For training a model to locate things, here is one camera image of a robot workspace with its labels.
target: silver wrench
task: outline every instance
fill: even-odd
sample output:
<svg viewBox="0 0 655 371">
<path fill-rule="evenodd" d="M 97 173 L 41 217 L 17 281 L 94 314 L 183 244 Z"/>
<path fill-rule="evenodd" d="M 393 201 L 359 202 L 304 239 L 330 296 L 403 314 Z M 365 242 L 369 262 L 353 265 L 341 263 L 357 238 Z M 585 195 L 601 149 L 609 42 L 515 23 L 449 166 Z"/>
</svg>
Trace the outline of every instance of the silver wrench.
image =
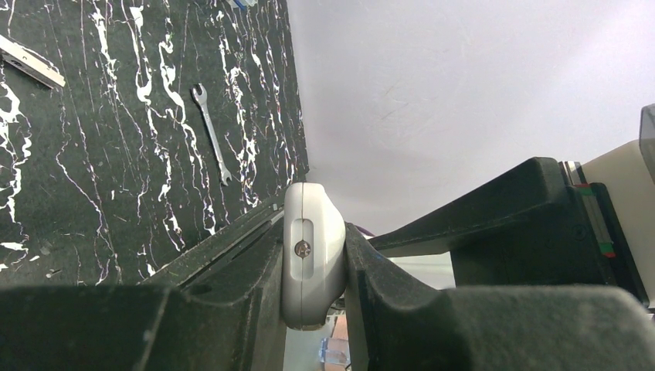
<svg viewBox="0 0 655 371">
<path fill-rule="evenodd" d="M 214 154 L 216 155 L 216 160 L 219 162 L 219 169 L 221 171 L 221 184 L 227 186 L 228 181 L 232 181 L 232 174 L 225 166 L 223 161 L 223 154 L 221 153 L 221 148 L 219 147 L 219 140 L 216 139 L 216 133 L 214 132 L 214 125 L 212 125 L 212 119 L 209 117 L 209 109 L 207 108 L 207 90 L 205 87 L 199 83 L 191 89 L 191 94 L 193 100 L 200 107 L 202 112 L 202 118 L 205 120 L 205 126 L 209 132 L 209 138 L 212 140 L 212 147 L 214 148 Z"/>
</svg>

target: marble tabletop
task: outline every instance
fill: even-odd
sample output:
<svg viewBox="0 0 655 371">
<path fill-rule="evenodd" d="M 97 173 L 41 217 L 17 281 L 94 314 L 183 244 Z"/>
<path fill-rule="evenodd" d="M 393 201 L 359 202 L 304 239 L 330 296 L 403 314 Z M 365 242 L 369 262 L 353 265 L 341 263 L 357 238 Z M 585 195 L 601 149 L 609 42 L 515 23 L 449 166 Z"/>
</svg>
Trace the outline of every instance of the marble tabletop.
<svg viewBox="0 0 655 371">
<path fill-rule="evenodd" d="M 285 0 L 0 0 L 0 284 L 135 284 L 307 173 Z M 202 83 L 226 166 L 190 89 Z"/>
</svg>

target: wrench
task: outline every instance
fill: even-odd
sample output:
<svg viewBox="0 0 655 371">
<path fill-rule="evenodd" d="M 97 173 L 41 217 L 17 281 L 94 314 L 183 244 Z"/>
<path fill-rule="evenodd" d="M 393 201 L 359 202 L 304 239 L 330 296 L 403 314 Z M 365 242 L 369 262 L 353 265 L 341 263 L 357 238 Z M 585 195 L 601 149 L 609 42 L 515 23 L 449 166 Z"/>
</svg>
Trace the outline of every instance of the wrench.
<svg viewBox="0 0 655 371">
<path fill-rule="evenodd" d="M 221 184 L 227 186 L 228 181 L 232 181 L 232 174 L 225 166 L 223 161 L 223 154 L 221 153 L 221 148 L 219 147 L 219 140 L 216 139 L 216 133 L 214 132 L 214 125 L 212 125 L 212 119 L 209 117 L 209 109 L 207 108 L 207 90 L 205 87 L 199 83 L 191 89 L 191 94 L 193 100 L 195 100 L 200 111 L 202 112 L 202 118 L 205 120 L 205 126 L 209 132 L 209 138 L 212 140 L 212 147 L 214 148 L 214 154 L 216 155 L 216 160 L 219 162 L 219 169 L 221 170 Z"/>
</svg>

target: screw head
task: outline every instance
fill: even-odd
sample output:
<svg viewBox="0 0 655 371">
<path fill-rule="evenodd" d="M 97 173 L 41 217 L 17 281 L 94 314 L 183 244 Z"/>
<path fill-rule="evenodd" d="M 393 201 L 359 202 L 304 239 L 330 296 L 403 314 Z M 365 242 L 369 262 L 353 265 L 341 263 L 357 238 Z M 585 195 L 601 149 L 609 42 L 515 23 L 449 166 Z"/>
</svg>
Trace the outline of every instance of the screw head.
<svg viewBox="0 0 655 371">
<path fill-rule="evenodd" d="M 311 254 L 311 246 L 309 246 L 309 243 L 307 241 L 299 241 L 296 243 L 296 255 L 299 256 L 300 258 L 304 259 Z"/>
</svg>

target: white wall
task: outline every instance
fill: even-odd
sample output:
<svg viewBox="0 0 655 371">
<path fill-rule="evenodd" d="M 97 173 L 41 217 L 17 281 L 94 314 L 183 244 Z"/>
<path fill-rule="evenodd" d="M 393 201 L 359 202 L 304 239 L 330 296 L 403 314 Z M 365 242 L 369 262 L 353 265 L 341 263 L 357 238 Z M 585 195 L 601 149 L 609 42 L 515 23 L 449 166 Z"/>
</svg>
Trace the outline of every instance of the white wall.
<svg viewBox="0 0 655 371">
<path fill-rule="evenodd" d="M 287 0 L 312 182 L 385 233 L 655 102 L 655 2 Z"/>
</svg>

